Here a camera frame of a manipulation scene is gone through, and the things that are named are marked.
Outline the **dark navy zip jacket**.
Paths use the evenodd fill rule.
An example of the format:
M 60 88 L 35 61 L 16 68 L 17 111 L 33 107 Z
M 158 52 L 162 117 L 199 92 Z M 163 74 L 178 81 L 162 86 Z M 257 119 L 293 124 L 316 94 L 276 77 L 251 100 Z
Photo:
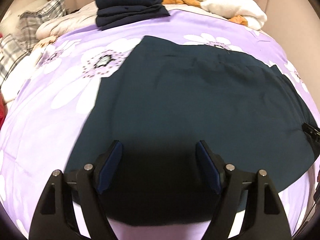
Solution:
M 265 169 L 282 191 L 319 156 L 303 124 L 316 127 L 276 66 L 147 36 L 102 78 L 66 171 L 94 162 L 119 140 L 123 155 L 101 195 L 108 217 L 130 225 L 202 222 L 217 196 L 197 169 L 197 142 L 243 171 Z

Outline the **folded navy clothes stack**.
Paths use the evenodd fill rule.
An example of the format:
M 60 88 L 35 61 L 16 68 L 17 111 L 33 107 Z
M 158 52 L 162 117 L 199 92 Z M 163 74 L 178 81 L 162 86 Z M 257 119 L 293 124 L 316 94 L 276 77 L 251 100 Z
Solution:
M 169 17 L 163 0 L 95 0 L 95 23 L 100 30 L 153 18 Z

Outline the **purple floral bed sheet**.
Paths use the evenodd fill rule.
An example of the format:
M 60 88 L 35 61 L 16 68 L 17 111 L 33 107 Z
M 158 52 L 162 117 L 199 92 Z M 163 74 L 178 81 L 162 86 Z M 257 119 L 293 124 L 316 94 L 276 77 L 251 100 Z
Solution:
M 294 239 L 306 228 L 319 156 L 278 191 L 265 169 L 229 172 L 210 220 L 130 225 L 106 215 L 93 171 L 66 171 L 95 106 L 102 78 L 112 76 L 144 37 L 206 45 L 276 66 L 293 84 L 319 129 L 319 112 L 281 46 L 242 25 L 174 10 L 169 17 L 109 30 L 95 25 L 62 35 L 44 50 L 18 90 L 1 129 L 1 208 L 10 223 L 1 239 Z

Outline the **red puffer jacket far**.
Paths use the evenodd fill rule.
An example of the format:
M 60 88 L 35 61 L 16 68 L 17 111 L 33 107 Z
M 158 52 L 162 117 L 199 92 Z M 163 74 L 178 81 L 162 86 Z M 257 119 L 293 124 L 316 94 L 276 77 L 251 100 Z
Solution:
M 7 113 L 8 113 L 7 103 L 4 100 L 3 94 L 1 93 L 0 94 L 0 128 L 3 126 Z

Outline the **pink quilt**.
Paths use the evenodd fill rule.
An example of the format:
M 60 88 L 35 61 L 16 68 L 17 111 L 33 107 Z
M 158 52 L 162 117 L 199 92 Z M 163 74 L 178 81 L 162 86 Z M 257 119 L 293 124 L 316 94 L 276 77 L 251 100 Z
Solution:
M 186 4 L 182 0 L 179 0 L 176 4 L 173 1 L 170 1 L 170 3 L 165 1 L 162 4 L 150 7 L 136 5 L 106 9 L 98 9 L 94 3 L 90 3 L 75 13 L 41 24 L 36 31 L 36 37 L 40 40 L 50 36 L 60 37 L 68 32 L 94 24 L 100 30 L 107 30 L 145 20 L 169 17 L 169 11 L 175 9 L 194 12 L 202 8 L 200 3 Z

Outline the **grey plaid pillow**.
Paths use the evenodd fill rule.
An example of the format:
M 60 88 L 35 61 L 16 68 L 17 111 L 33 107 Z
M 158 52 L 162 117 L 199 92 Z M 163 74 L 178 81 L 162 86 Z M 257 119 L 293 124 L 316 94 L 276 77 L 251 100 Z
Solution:
M 67 15 L 65 0 L 51 0 L 37 11 L 23 12 L 13 33 L 1 39 L 1 83 L 3 83 L 21 60 L 30 55 L 39 39 L 36 31 L 41 24 Z

